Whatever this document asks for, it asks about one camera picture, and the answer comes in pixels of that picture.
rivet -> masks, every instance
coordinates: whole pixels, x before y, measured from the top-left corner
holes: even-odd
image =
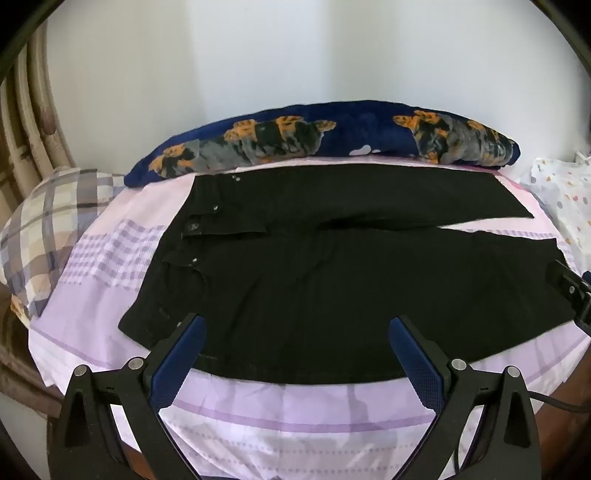
[[[454,360],[452,360],[452,367],[456,370],[465,370],[466,362],[461,358],[455,358]]]
[[[519,369],[517,367],[513,367],[512,365],[507,369],[507,373],[513,378],[518,378],[521,375]]]
[[[81,377],[82,375],[84,375],[86,373],[86,370],[88,370],[86,365],[78,365],[74,369],[74,375],[77,377]]]
[[[141,368],[143,364],[144,359],[137,356],[135,358],[132,358],[127,365],[130,369],[137,370],[138,368]]]

